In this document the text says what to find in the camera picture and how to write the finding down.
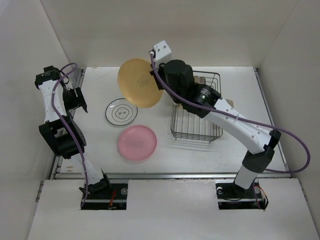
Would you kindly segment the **orange yellow plate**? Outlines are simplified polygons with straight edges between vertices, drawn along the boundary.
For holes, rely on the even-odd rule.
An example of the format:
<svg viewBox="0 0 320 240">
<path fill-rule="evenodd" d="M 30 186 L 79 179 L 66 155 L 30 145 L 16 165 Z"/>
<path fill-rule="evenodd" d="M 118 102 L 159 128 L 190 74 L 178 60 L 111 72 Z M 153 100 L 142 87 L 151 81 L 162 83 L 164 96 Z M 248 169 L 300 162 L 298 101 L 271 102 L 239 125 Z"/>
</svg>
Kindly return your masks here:
<svg viewBox="0 0 320 240">
<path fill-rule="evenodd" d="M 141 58 L 125 61 L 118 70 L 117 83 L 122 95 L 138 108 L 151 108 L 162 98 L 163 91 L 158 89 L 151 70 L 150 62 Z"/>
</svg>

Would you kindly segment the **white plate with dark rim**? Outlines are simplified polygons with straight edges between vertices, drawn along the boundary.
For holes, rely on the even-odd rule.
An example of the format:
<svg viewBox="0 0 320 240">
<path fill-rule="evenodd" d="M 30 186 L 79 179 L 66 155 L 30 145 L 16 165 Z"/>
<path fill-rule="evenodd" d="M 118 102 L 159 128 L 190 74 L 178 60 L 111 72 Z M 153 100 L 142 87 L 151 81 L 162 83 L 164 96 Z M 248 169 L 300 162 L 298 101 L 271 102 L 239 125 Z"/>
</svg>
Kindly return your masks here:
<svg viewBox="0 0 320 240">
<path fill-rule="evenodd" d="M 129 125 L 137 116 L 138 108 L 125 98 L 113 100 L 105 109 L 106 120 L 116 127 Z"/>
</svg>

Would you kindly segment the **pink plate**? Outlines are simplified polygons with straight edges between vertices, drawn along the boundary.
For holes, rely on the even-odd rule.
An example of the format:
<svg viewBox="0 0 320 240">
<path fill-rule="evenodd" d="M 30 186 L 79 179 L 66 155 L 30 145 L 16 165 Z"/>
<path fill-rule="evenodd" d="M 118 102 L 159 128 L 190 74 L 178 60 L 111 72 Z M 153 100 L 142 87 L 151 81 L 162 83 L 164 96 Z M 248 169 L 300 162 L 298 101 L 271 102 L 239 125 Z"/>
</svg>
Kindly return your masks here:
<svg viewBox="0 0 320 240">
<path fill-rule="evenodd" d="M 152 129 L 144 125 L 133 125 L 118 136 L 117 150 L 126 160 L 141 162 L 154 153 L 157 142 Z"/>
</svg>

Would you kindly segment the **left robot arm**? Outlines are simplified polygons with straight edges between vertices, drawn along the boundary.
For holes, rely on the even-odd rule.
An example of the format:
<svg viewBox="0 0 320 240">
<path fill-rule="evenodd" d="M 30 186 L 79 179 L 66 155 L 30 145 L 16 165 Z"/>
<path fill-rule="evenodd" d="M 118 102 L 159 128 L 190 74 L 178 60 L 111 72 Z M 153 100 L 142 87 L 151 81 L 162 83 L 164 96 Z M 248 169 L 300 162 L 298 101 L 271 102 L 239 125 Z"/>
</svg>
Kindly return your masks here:
<svg viewBox="0 0 320 240">
<path fill-rule="evenodd" d="M 44 108 L 44 123 L 38 127 L 53 153 L 69 160 L 84 176 L 85 185 L 80 188 L 84 197 L 107 198 L 113 191 L 109 178 L 104 172 L 98 173 L 85 154 L 85 136 L 75 123 L 71 110 L 83 108 L 87 103 L 80 87 L 74 88 L 69 79 L 73 71 L 47 66 L 36 75 L 35 86 L 40 90 Z"/>
</svg>

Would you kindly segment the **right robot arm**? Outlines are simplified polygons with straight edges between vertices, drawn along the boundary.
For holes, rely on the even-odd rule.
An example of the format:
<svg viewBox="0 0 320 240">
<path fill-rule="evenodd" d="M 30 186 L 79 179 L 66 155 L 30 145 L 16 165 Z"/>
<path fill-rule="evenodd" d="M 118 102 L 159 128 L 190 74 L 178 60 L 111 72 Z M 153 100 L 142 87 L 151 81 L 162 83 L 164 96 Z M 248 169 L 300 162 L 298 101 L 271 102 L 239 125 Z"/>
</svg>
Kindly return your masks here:
<svg viewBox="0 0 320 240">
<path fill-rule="evenodd" d="M 244 118 L 219 92 L 206 84 L 194 82 L 193 69 L 182 60 L 170 60 L 156 67 L 151 61 L 157 84 L 189 113 L 209 121 L 240 141 L 247 149 L 232 183 L 232 193 L 243 197 L 253 187 L 275 154 L 281 133 L 262 128 L 262 124 Z"/>
</svg>

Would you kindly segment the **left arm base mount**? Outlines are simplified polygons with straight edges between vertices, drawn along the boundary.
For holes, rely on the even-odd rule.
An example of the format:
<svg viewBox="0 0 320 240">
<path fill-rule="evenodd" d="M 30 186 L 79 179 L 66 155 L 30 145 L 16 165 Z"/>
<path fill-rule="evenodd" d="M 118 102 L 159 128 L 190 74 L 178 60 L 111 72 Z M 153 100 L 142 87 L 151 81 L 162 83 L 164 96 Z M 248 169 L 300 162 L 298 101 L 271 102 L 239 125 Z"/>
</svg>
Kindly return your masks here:
<svg viewBox="0 0 320 240">
<path fill-rule="evenodd" d="M 85 189 L 80 203 L 81 210 L 110 210 L 119 211 L 127 209 L 128 183 L 111 183 L 111 188 L 104 189 L 95 194 L 88 194 L 85 199 Z"/>
</svg>

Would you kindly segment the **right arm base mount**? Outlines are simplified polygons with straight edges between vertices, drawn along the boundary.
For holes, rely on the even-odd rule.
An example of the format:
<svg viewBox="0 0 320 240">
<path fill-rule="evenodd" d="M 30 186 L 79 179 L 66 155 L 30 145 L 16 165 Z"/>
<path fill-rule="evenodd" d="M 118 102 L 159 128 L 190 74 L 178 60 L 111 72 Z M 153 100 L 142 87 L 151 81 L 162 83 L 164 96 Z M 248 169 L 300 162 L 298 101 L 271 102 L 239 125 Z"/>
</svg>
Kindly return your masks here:
<svg viewBox="0 0 320 240">
<path fill-rule="evenodd" d="M 269 199 L 255 181 L 249 189 L 238 187 L 233 182 L 215 184 L 219 210 L 266 210 Z"/>
</svg>

